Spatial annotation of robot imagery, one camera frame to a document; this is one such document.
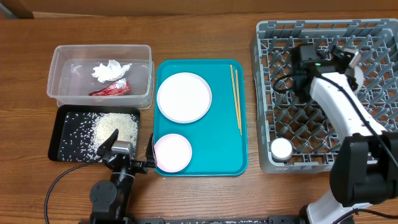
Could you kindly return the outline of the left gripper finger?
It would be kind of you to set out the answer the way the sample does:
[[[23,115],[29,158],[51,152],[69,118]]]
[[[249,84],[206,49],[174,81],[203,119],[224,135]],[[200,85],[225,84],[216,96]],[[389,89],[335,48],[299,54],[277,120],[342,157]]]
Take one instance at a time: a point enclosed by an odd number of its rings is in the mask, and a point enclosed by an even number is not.
[[[118,134],[119,130],[115,129],[113,133],[110,135],[110,137],[107,138],[107,140],[105,140],[105,142],[102,143],[100,147],[97,149],[96,155],[103,156],[107,151],[110,151],[114,142],[118,140]]]
[[[156,168],[157,160],[154,151],[154,135],[151,134],[146,148],[146,166]]]

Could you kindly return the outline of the small pink-white plate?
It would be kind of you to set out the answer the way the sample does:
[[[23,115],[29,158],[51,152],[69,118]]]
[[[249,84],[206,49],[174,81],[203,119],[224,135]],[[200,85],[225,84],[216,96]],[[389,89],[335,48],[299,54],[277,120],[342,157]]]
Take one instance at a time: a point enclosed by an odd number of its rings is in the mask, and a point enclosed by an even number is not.
[[[157,167],[164,172],[179,172],[189,165],[192,159],[190,142],[179,134],[162,136],[154,145]]]

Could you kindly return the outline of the grey bowl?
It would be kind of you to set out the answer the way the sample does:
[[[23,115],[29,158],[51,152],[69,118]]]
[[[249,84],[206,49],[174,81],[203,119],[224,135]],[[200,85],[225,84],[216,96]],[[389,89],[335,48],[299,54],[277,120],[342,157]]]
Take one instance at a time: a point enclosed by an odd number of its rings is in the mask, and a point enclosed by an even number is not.
[[[348,61],[350,63],[353,54],[355,52],[358,52],[357,50],[350,49],[350,48],[345,48],[343,49],[343,52],[345,55],[348,57]],[[360,91],[361,87],[363,86],[364,83],[364,74],[363,71],[360,69],[360,67],[357,65],[354,68],[350,68],[348,63],[348,68],[345,71],[345,75],[351,79],[351,89],[355,95],[358,94]]]

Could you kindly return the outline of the red snack wrapper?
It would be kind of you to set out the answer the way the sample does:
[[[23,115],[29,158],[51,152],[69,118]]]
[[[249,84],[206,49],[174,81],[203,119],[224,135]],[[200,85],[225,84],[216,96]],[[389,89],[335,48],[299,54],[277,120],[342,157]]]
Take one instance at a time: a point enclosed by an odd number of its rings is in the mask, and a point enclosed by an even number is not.
[[[103,88],[98,91],[91,92],[89,95],[90,96],[118,96],[118,95],[124,95],[125,93],[129,92],[130,86],[129,82],[125,79],[119,79],[112,83],[110,86],[107,86],[106,88]]]

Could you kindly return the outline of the large white plate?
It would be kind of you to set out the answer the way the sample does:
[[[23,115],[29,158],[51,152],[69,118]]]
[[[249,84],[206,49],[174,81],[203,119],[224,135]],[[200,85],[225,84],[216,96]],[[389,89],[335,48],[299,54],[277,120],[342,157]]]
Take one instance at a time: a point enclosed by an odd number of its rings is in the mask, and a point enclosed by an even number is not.
[[[209,84],[199,75],[180,72],[161,83],[156,102],[167,119],[176,123],[192,123],[210,109],[212,92]]]

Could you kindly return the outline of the white tissue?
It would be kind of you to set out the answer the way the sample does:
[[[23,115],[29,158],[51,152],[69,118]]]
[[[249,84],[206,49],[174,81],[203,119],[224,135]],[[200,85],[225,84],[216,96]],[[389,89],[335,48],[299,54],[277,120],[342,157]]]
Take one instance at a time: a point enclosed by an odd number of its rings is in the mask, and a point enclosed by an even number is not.
[[[132,63],[121,65],[116,60],[109,60],[107,66],[102,63],[93,68],[91,74],[93,78],[96,78],[100,83],[110,82],[119,80],[124,74],[130,69]]]

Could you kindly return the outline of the small white cup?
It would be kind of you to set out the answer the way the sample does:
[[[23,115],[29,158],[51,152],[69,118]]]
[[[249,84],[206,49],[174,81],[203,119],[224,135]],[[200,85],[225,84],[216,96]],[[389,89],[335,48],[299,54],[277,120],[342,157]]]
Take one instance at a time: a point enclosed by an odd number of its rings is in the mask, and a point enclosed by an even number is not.
[[[277,138],[271,142],[271,156],[276,162],[288,161],[293,154],[291,142],[286,138]]]

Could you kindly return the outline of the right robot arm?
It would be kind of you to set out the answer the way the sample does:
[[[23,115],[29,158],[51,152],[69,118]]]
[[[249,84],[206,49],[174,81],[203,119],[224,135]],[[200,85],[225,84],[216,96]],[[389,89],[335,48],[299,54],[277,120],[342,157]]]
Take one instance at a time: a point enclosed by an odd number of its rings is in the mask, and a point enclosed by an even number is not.
[[[368,207],[397,198],[397,133],[379,124],[358,100],[364,75],[361,54],[333,47],[327,60],[312,44],[290,51],[293,92],[314,100],[340,140],[330,189],[301,211],[307,223],[341,223]]]

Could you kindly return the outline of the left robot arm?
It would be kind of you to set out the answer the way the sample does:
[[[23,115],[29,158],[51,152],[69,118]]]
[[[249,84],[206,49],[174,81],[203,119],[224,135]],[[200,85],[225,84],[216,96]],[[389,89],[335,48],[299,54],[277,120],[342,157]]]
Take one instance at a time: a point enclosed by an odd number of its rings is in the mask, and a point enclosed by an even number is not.
[[[91,224],[137,223],[127,213],[132,185],[136,174],[147,174],[150,168],[157,166],[153,137],[146,148],[146,160],[137,161],[133,159],[132,143],[119,141],[118,134],[119,130],[115,129],[97,150],[97,155],[112,173],[109,180],[101,180],[91,188]]]

